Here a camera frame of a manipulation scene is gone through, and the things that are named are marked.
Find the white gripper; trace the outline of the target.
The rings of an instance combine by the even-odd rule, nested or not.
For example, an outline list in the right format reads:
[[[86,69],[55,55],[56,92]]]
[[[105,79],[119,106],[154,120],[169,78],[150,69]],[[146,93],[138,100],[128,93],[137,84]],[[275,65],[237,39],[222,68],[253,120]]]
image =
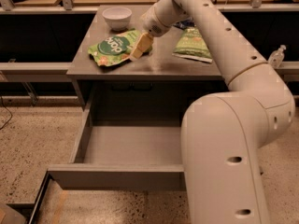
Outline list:
[[[130,60],[138,60],[153,44],[153,37],[161,37],[166,34],[170,28],[162,24],[158,19],[156,12],[156,5],[153,5],[142,16],[143,30],[142,33],[134,44],[130,52]]]

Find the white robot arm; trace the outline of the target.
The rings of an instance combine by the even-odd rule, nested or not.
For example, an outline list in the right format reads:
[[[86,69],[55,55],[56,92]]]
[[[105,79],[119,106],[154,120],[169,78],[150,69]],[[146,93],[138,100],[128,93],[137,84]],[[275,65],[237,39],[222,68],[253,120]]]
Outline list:
[[[144,15],[131,51],[138,59],[154,38],[192,18],[226,92],[193,102],[181,123],[181,155],[192,224],[270,224],[257,150],[282,135],[293,96],[274,68],[211,0],[160,0]]]

